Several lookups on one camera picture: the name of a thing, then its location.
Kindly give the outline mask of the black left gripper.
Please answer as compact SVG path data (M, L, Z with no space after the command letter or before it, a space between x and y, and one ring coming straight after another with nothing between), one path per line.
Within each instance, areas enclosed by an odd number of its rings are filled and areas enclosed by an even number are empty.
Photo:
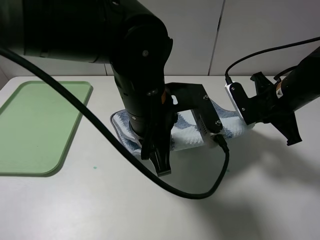
M164 82L155 85L127 83L130 126L141 143L141 158L150 159L158 177L171 174L171 129L178 119L173 113L171 91Z

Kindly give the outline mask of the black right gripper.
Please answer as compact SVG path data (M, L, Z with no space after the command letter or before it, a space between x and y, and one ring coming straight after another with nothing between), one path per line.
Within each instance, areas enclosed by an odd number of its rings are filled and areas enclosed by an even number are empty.
M242 107L242 116L247 124L271 123L292 146L302 141L295 114L286 109L280 99L284 96L282 81L272 83L262 72L253 74L250 79L255 84L256 95Z

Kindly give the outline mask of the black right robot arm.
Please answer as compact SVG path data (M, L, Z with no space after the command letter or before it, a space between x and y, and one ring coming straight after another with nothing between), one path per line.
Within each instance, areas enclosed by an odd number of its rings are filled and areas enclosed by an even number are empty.
M320 97L320 49L305 57L280 81L272 83L262 72L250 78L256 95L247 101L247 124L272 124L291 146L302 141L295 111Z

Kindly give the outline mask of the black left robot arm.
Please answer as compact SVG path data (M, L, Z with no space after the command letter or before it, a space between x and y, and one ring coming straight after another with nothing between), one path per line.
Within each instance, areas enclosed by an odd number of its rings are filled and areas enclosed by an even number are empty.
M23 56L110 64L141 158L158 176L171 173L164 68L173 40L139 1L3 0L0 43Z

